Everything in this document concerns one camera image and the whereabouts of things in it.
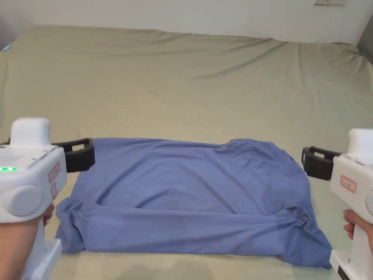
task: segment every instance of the finger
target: finger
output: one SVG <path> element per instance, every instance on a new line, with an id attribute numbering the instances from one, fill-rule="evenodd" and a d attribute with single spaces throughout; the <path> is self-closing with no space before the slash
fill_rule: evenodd
<path id="1" fill-rule="evenodd" d="M 43 217 L 44 216 L 48 216 L 48 215 L 51 215 L 54 211 L 55 207 L 53 204 L 49 205 L 47 210 L 45 210 L 44 214 L 43 214 Z"/>
<path id="2" fill-rule="evenodd" d="M 345 229 L 345 231 L 347 231 L 348 233 L 354 233 L 354 229 L 355 229 L 355 225 L 354 224 L 347 224 L 343 227 Z"/>
<path id="3" fill-rule="evenodd" d="M 362 230 L 364 230 L 368 234 L 373 233 L 373 225 L 369 224 L 365 220 L 363 220 L 359 215 L 357 215 L 354 211 L 352 210 L 345 210 L 343 211 L 344 218 L 347 222 L 351 224 L 356 224 L 358 225 Z"/>

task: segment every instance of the sticker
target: sticker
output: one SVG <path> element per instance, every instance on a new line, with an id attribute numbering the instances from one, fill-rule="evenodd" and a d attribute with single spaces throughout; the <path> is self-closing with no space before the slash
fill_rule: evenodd
<path id="1" fill-rule="evenodd" d="M 352 193 L 356 192 L 356 187 L 357 187 L 356 182 L 352 181 L 351 179 L 343 175 L 341 176 L 341 180 L 339 181 L 339 184 L 345 189 L 348 189 Z"/>
<path id="2" fill-rule="evenodd" d="M 52 183 L 57 174 L 60 172 L 60 163 L 57 162 L 57 164 L 52 168 L 52 170 L 48 174 L 49 183 Z"/>
<path id="3" fill-rule="evenodd" d="M 52 186 L 50 186 L 50 192 L 52 193 L 52 199 L 54 200 L 57 197 L 56 183 L 54 183 Z"/>

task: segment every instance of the bed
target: bed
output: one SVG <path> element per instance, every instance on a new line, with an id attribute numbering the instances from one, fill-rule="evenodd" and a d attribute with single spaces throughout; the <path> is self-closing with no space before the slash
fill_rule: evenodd
<path id="1" fill-rule="evenodd" d="M 346 151 L 348 132 L 373 124 L 373 67 L 348 44 L 157 30 L 35 27 L 0 53 L 0 141 L 19 117 L 52 123 L 52 141 L 146 137 L 272 141 L 300 163 L 304 146 Z M 56 204 L 69 196 L 77 174 Z M 345 209 L 310 178 L 319 227 L 350 249 Z M 46 237 L 55 236 L 55 216 Z M 51 279 L 330 279 L 275 257 L 63 255 Z"/>

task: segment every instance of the bed sheet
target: bed sheet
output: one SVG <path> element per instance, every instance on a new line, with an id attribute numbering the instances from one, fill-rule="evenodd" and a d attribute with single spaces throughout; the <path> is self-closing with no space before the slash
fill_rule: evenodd
<path id="1" fill-rule="evenodd" d="M 52 122 L 52 141 L 145 137 L 273 141 L 298 163 L 304 146 L 346 151 L 373 124 L 373 67 L 347 44 L 156 30 L 35 27 L 0 53 L 0 140 L 19 117 Z M 56 203 L 69 196 L 77 174 Z M 318 225 L 350 249 L 345 206 L 310 179 Z M 53 217 L 46 236 L 53 238 Z M 224 255 L 63 255 L 51 279 L 330 279 L 325 269 Z"/>

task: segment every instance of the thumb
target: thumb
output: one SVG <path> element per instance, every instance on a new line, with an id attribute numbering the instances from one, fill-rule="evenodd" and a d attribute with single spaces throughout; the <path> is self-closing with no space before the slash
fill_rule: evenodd
<path id="1" fill-rule="evenodd" d="M 343 211 L 344 218 L 346 222 L 358 225 L 362 230 L 364 230 L 369 235 L 373 234 L 373 225 L 363 220 L 359 215 L 357 215 L 352 210 Z"/>

